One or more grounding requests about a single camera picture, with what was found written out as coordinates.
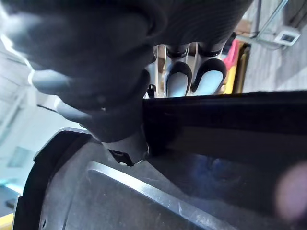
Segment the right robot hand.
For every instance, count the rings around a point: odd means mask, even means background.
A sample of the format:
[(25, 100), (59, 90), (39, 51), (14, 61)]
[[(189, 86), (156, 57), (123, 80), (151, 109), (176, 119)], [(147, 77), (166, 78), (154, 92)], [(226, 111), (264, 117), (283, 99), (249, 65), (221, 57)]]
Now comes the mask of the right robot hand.
[(3, 0), (1, 39), (32, 68), (57, 111), (128, 166), (148, 145), (142, 128), (156, 45), (203, 42), (217, 51), (249, 0)]

